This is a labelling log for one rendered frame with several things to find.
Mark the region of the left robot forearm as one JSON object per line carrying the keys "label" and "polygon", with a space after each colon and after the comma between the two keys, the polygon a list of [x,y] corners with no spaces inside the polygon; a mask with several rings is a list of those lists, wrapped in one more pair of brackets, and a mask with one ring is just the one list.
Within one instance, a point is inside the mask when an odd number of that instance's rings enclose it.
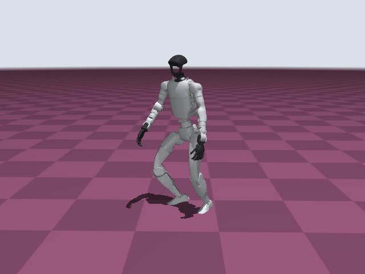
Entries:
{"label": "left robot forearm", "polygon": [[206,120],[207,120],[205,109],[200,108],[198,110],[198,114],[199,114],[199,118],[197,119],[197,122],[198,122],[197,133],[198,133],[198,135],[201,135],[200,140],[202,142],[204,142],[206,140]]}

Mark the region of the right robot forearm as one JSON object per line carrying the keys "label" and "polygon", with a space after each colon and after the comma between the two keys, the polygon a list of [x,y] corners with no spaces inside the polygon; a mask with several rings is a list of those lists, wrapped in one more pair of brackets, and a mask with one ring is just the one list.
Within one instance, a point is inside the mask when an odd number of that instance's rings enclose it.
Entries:
{"label": "right robot forearm", "polygon": [[[148,123],[147,130],[149,130],[151,128],[151,125],[154,123],[154,121],[158,115],[159,115],[159,113],[153,107],[150,115],[147,117],[146,121],[144,122],[144,123],[146,123],[146,122]],[[144,123],[143,123],[143,125],[144,125]]]}

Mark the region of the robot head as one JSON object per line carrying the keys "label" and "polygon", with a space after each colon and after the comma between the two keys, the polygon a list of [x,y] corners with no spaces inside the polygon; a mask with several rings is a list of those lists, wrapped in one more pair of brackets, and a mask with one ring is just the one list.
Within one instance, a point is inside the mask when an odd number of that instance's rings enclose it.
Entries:
{"label": "robot head", "polygon": [[[175,55],[171,57],[168,63],[170,65],[172,75],[176,77],[175,82],[181,82],[184,81],[185,79],[188,79],[185,77],[184,73],[181,72],[183,65],[187,63],[186,57],[182,55]],[[173,66],[179,67],[179,72],[176,73],[173,72]],[[185,78],[185,79],[181,80],[180,78]]]}

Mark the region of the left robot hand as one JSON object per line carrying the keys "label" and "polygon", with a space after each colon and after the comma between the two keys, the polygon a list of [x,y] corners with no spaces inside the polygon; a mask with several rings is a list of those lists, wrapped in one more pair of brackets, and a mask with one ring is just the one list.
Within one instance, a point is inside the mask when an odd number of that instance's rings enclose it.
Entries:
{"label": "left robot hand", "polygon": [[[197,137],[197,145],[196,145],[196,148],[190,153],[190,154],[193,154],[195,151],[195,155],[193,158],[191,159],[194,159],[194,160],[201,160],[203,157],[204,157],[204,151],[205,151],[205,148],[204,148],[204,142],[202,142],[201,140],[201,135],[198,135]],[[196,157],[197,156],[197,157]]]}

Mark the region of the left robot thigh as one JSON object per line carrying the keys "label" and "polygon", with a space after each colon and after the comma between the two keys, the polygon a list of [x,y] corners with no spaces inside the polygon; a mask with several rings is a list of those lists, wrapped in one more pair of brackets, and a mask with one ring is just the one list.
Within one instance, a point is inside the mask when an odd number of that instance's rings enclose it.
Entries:
{"label": "left robot thigh", "polygon": [[[188,154],[189,154],[190,181],[191,182],[194,182],[196,184],[197,184],[198,177],[200,175],[201,160],[191,159],[191,158],[194,157],[196,151],[193,154],[190,154],[190,153],[196,148],[196,145],[198,144],[197,143],[197,136],[198,136],[197,131],[193,130],[193,134],[190,137],[189,150],[188,150]],[[206,140],[207,140],[207,137],[206,137]],[[205,140],[205,143],[206,143],[206,140]]]}

